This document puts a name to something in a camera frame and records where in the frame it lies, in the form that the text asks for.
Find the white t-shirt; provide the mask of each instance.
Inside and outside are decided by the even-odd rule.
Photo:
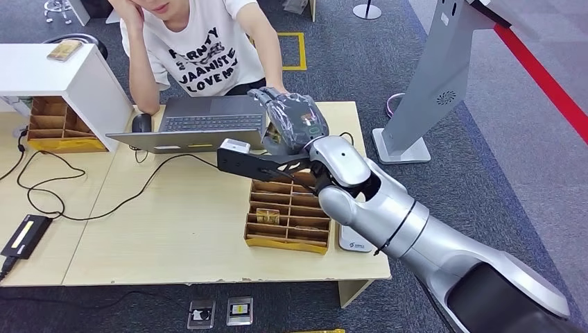
[[[224,95],[236,85],[265,74],[257,51],[236,15],[256,0],[190,0],[188,26],[179,33],[144,10],[143,35],[155,81],[169,88],[168,74],[190,96]],[[123,47],[130,54],[127,28],[121,21]]]

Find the silver robot arm segment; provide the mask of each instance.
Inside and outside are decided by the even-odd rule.
[[[470,272],[480,264],[486,265],[486,274],[494,272],[507,280],[510,289],[517,289],[532,300],[530,304],[534,302],[558,318],[569,316],[566,298],[551,283],[512,255],[474,241],[431,216],[429,209],[410,196],[404,186],[372,160],[361,157],[344,139],[316,140],[310,157],[324,164],[334,183],[340,185],[329,185],[319,191],[321,208],[374,244],[378,251],[405,263],[464,332],[470,331],[463,321],[473,321],[473,317],[459,306],[464,296],[453,296],[451,292],[465,290],[463,281],[471,280]],[[360,203],[349,189],[367,182],[371,189],[366,202]],[[528,302],[524,297],[520,301]]]

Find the robot finger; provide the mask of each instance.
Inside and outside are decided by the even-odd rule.
[[[275,88],[272,87],[262,87],[260,88],[260,90],[270,95],[272,99],[277,99],[277,97],[282,94],[281,92],[278,92]]]
[[[262,104],[263,106],[266,106],[269,102],[272,101],[272,98],[269,97],[265,92],[261,91],[260,89],[251,89],[250,91],[247,92],[247,95],[258,100],[260,102],[260,104]]]

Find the stand base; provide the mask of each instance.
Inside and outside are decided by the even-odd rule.
[[[382,164],[425,163],[431,160],[431,154],[429,154],[422,137],[400,154],[389,153],[382,137],[383,131],[383,128],[375,128],[372,131],[374,143],[378,149],[378,157]]]
[[[368,5],[357,5],[353,7],[353,13],[355,16],[359,17],[360,19],[377,19],[382,15],[382,11],[380,8],[376,6],[370,6],[370,11],[367,12],[367,16],[365,15],[365,11],[368,9]]]

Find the cardboard organizer tray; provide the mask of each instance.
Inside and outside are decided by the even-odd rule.
[[[60,96],[33,97],[27,142],[34,149],[52,153],[107,151]]]
[[[314,186],[314,177],[298,172],[295,177]],[[322,211],[318,198],[289,178],[273,182],[253,180],[250,208],[245,222],[245,242],[264,246],[325,254],[329,247],[331,218]],[[279,210],[279,224],[258,222],[257,209]]]

